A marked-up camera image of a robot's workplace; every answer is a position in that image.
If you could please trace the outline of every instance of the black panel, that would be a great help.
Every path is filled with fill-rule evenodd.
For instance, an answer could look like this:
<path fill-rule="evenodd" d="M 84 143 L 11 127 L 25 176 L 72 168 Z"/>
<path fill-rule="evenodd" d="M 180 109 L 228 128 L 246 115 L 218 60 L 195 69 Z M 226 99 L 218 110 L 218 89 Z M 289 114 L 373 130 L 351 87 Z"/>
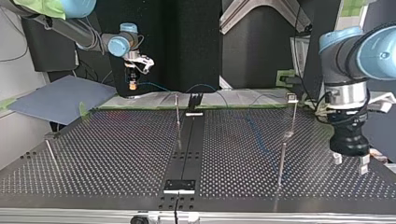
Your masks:
<path fill-rule="evenodd" d="M 73 70 L 76 68 L 76 46 L 68 38 L 33 20 L 21 20 L 23 31 L 37 72 Z"/>
<path fill-rule="evenodd" d="M 224 11 L 232 0 L 223 0 Z M 299 1 L 314 19 L 315 1 Z M 293 24 L 275 9 L 258 7 L 223 36 L 223 77 L 234 88 L 273 88 L 278 70 L 293 68 L 290 38 Z"/>
<path fill-rule="evenodd" d="M 220 0 L 98 1 L 96 7 L 104 33 L 117 33 L 126 21 L 138 25 L 145 36 L 141 52 L 156 63 L 141 82 L 148 80 L 174 91 L 186 91 L 198 83 L 219 85 L 220 10 Z M 129 91 L 122 59 L 111 56 L 110 61 L 121 96 L 157 91 L 150 86 Z"/>
<path fill-rule="evenodd" d="M 310 96 L 319 97 L 323 79 L 319 58 L 319 39 L 335 29 L 341 0 L 316 1 L 315 19 L 304 71 L 304 84 Z"/>

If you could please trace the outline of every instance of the cable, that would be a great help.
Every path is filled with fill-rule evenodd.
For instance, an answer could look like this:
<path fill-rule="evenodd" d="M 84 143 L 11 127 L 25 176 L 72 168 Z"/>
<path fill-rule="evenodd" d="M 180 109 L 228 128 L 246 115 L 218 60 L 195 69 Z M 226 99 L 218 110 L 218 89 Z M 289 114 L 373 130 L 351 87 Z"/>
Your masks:
<path fill-rule="evenodd" d="M 15 23 L 7 15 L 7 13 L 3 10 L 2 7 L 0 7 L 0 11 L 2 12 L 2 15 L 8 20 L 8 22 L 10 22 L 10 24 L 12 24 L 12 28 L 15 29 L 15 31 L 17 31 L 20 35 L 25 37 L 24 33 L 20 29 L 18 29 L 17 25 L 15 25 Z M 29 52 L 29 46 L 27 45 L 27 41 L 26 41 L 26 48 L 25 48 L 25 51 L 24 51 L 23 54 L 21 54 L 20 56 L 15 57 L 15 58 L 0 60 L 0 63 L 7 63 L 7 62 L 16 61 L 18 59 L 23 58 L 28 52 Z"/>
<path fill-rule="evenodd" d="M 298 57 L 297 57 L 297 45 L 296 45 L 296 43 L 297 43 L 297 41 L 296 41 L 296 38 L 297 38 L 297 25 L 298 25 L 298 19 L 300 17 L 301 10 L 302 10 L 301 5 L 299 5 L 298 11 L 297 11 L 297 16 L 296 16 L 296 22 L 294 24 L 294 38 L 293 38 L 293 42 L 294 42 L 293 43 L 293 45 L 294 45 L 294 59 L 296 61 L 296 65 L 297 65 L 297 76 L 301 80 L 301 84 L 303 86 L 303 89 L 304 89 L 305 93 L 308 95 L 308 98 L 311 100 L 312 104 L 314 105 L 314 99 L 309 94 L 309 91 L 308 91 L 308 89 L 305 86 L 304 79 L 303 79 L 302 75 L 300 74 L 300 63 L 299 63 L 299 60 L 298 60 Z"/>
<path fill-rule="evenodd" d="M 99 75 L 96 73 L 96 71 L 95 71 L 92 67 L 90 67 L 89 64 L 85 63 L 84 61 L 79 60 L 79 62 L 80 62 L 85 68 L 89 68 L 91 71 L 93 71 L 93 73 L 95 74 L 95 77 L 93 77 L 90 73 L 88 73 L 88 75 L 89 75 L 90 77 L 92 77 L 92 80 L 94 80 L 94 81 L 96 81 L 96 82 L 99 82 Z"/>
<path fill-rule="evenodd" d="M 8 22 L 12 25 L 12 27 L 15 29 L 15 31 L 17 31 L 18 33 L 20 33 L 20 35 L 22 35 L 23 37 L 25 37 L 24 33 L 17 27 L 17 25 L 12 21 L 12 19 L 7 15 L 7 13 L 4 11 L 4 9 L 2 7 L 0 7 L 0 11 L 2 12 L 2 15 L 4 18 L 6 18 L 8 20 Z"/>
<path fill-rule="evenodd" d="M 12 61 L 16 61 L 18 59 L 21 59 L 27 54 L 28 51 L 29 51 L 29 47 L 26 45 L 25 52 L 22 55 L 20 55 L 18 57 L 15 57 L 15 58 L 11 58 L 11 59 L 0 60 L 0 63 L 7 63 L 7 62 L 12 62 Z"/>
<path fill-rule="evenodd" d="M 87 29 L 89 29 L 91 31 L 91 33 L 93 35 L 93 41 L 88 47 L 85 47 L 85 46 L 84 47 L 86 49 L 93 49 L 96 46 L 99 46 L 99 49 L 100 49 L 102 55 L 105 55 L 106 54 L 106 52 L 105 52 L 105 48 L 106 47 L 105 47 L 105 44 L 103 42 L 102 36 L 99 34 L 98 31 L 96 31 L 93 28 L 93 26 L 91 25 L 90 20 L 88 19 L 88 17 L 86 17 L 85 19 L 86 19 L 87 22 L 81 21 L 81 23 L 84 24 L 87 27 Z"/>
<path fill-rule="evenodd" d="M 142 86 L 144 86 L 144 85 L 150 85 L 150 86 L 153 86 L 153 87 L 157 87 L 158 89 L 163 90 L 163 91 L 169 91 L 169 90 L 166 89 L 165 87 L 162 87 L 162 86 L 160 86 L 160 85 L 158 85 L 158 84 L 155 84 L 155 83 L 152 83 L 152 82 L 141 82 L 141 83 L 137 83 L 137 85 L 138 85 L 138 86 L 140 86 L 140 85 L 142 85 Z"/>
<path fill-rule="evenodd" d="M 328 96 L 329 94 L 331 94 L 330 92 L 326 92 L 318 101 L 318 105 L 320 104 L 321 101 L 323 101 L 323 99 Z M 317 118 L 317 121 L 323 124 L 331 124 L 332 126 L 337 126 L 337 125 L 342 125 L 345 123 L 348 123 L 354 119 L 356 119 L 358 116 L 361 115 L 361 113 L 367 108 L 368 104 L 370 104 L 370 100 L 371 100 L 371 94 L 369 89 L 367 89 L 367 96 L 366 96 L 366 101 L 364 102 L 364 105 L 361 107 L 361 109 L 359 110 L 358 113 L 354 114 L 353 116 L 347 118 L 347 119 L 343 119 L 343 120 L 339 120 L 339 121 L 335 121 L 335 122 L 331 122 L 331 121 L 323 121 L 319 118 L 319 116 L 315 116 Z"/>
<path fill-rule="evenodd" d="M 111 70 L 111 71 L 105 76 L 105 78 L 103 78 L 102 84 L 106 81 L 106 79 L 107 79 L 111 74 L 113 74 L 113 70 Z"/>

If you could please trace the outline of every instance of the black bracket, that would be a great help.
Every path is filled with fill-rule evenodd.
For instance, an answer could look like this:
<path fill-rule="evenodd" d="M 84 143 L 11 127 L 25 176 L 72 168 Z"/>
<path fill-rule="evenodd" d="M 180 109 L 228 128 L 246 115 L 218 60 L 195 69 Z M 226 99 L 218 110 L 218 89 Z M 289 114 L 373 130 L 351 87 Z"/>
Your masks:
<path fill-rule="evenodd" d="M 164 194 L 195 194 L 195 180 L 167 180 Z"/>
<path fill-rule="evenodd" d="M 193 93 L 190 96 L 189 107 L 186 112 L 187 117 L 202 116 L 204 114 L 202 110 L 196 109 L 196 107 L 201 104 L 203 97 L 203 93 Z"/>

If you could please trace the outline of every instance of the black cable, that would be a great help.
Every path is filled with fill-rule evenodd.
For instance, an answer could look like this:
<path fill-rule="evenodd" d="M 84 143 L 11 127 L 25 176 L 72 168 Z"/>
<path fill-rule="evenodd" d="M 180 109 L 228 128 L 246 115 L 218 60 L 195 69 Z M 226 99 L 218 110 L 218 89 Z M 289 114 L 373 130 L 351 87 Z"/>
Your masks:
<path fill-rule="evenodd" d="M 20 35 L 25 37 L 23 32 L 17 27 L 17 25 L 12 21 L 12 19 L 6 14 L 6 12 L 1 7 L 0 7 L 0 10 L 1 10 L 3 16 L 8 20 L 8 22 L 11 23 L 11 25 L 15 29 L 15 31 L 17 31 Z M 20 56 L 15 57 L 15 58 L 0 60 L 0 63 L 7 63 L 7 62 L 12 62 L 12 61 L 16 61 L 18 59 L 21 59 L 27 54 L 28 51 L 29 51 L 29 47 L 28 47 L 27 41 L 26 41 L 26 49 L 25 49 L 25 52 L 23 54 L 21 54 Z"/>
<path fill-rule="evenodd" d="M 321 101 L 323 101 L 323 99 L 324 99 L 326 96 L 328 96 L 328 95 L 330 95 L 330 94 L 331 94 L 330 92 L 326 92 L 326 93 L 320 98 L 320 100 L 318 101 L 318 105 L 320 104 Z M 364 102 L 364 105 L 361 107 L 361 109 L 359 110 L 359 112 L 356 113 L 356 114 L 354 114 L 353 116 L 351 116 L 351 117 L 349 117 L 349 118 L 347 118 L 347 119 L 343 119 L 343 120 L 339 120 L 339 121 L 335 121 L 335 122 L 323 121 L 323 120 L 319 119 L 319 116 L 315 116 L 315 117 L 317 118 L 317 121 L 319 121 L 320 123 L 323 123 L 323 124 L 331 124 L 332 126 L 342 125 L 342 124 L 348 123 L 348 122 L 352 121 L 353 119 L 356 119 L 358 116 L 360 116 L 361 113 L 362 113 L 365 109 L 367 109 L 368 104 L 370 104 L 370 100 L 371 100 L 371 94 L 370 94 L 369 89 L 367 89 L 367 96 L 366 96 L 366 101 Z"/>
<path fill-rule="evenodd" d="M 27 54 L 28 51 L 29 51 L 29 47 L 26 44 L 25 52 L 22 55 L 20 55 L 18 57 L 15 57 L 15 58 L 11 58 L 11 59 L 0 60 L 0 63 L 7 63 L 7 62 L 12 62 L 12 61 L 16 61 L 18 59 L 21 59 Z"/>
<path fill-rule="evenodd" d="M 87 64 L 86 62 L 84 62 L 84 61 L 82 61 L 82 60 L 79 60 L 79 62 L 80 62 L 80 64 L 82 64 L 84 67 L 89 68 L 89 69 L 92 71 L 92 74 L 95 75 L 95 77 L 93 77 L 92 74 L 89 73 L 89 75 L 91 75 L 91 77 L 92 77 L 92 80 L 93 80 L 93 81 L 96 81 L 96 82 L 99 82 L 99 75 L 96 73 L 96 71 L 95 71 L 92 67 L 90 67 L 90 65 Z"/>
<path fill-rule="evenodd" d="M 301 13 L 301 10 L 302 10 L 302 8 L 301 8 L 301 5 L 299 5 L 299 8 L 298 8 L 298 11 L 297 11 L 297 16 L 296 16 L 296 22 L 295 22 L 295 24 L 294 24 L 294 38 L 293 38 L 293 42 L 294 42 L 294 59 L 295 59 L 295 61 L 296 61 L 296 65 L 297 65 L 297 76 L 300 78 L 300 80 L 301 80 L 301 84 L 302 84 L 302 86 L 303 86 L 303 89 L 304 89 L 304 92 L 306 93 L 306 95 L 308 96 L 308 98 L 311 100 L 311 102 L 312 102 L 312 105 L 314 105 L 314 99 L 311 97 L 311 95 L 309 94 L 309 91 L 308 91 L 308 89 L 306 88 L 306 86 L 305 86 L 305 83 L 304 83 L 304 79 L 303 79 L 303 77 L 301 76 L 301 74 L 300 74 L 300 63 L 299 63 L 299 60 L 298 60 L 298 57 L 297 57 L 297 45 L 296 45 L 296 38 L 297 38 L 297 25 L 298 25 L 298 19 L 299 19 L 299 16 L 300 16 L 300 13 Z"/>

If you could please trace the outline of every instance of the metal post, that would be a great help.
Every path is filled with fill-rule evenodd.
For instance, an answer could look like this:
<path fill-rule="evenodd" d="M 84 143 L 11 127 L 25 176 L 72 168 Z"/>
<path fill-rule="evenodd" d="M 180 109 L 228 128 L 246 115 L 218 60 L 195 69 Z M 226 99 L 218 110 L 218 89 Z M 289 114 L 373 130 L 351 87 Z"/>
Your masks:
<path fill-rule="evenodd" d="M 283 143 L 282 144 L 282 151 L 281 151 L 281 154 L 280 154 L 279 177 L 278 177 L 278 180 L 277 180 L 277 184 L 279 186 L 282 186 L 282 176 L 283 176 L 283 167 L 285 165 L 286 147 L 287 147 L 287 143 Z"/>
<path fill-rule="evenodd" d="M 52 146 L 50 145 L 50 140 L 46 139 L 47 148 L 49 149 L 50 156 L 53 160 L 56 160 L 55 154 L 53 154 Z"/>

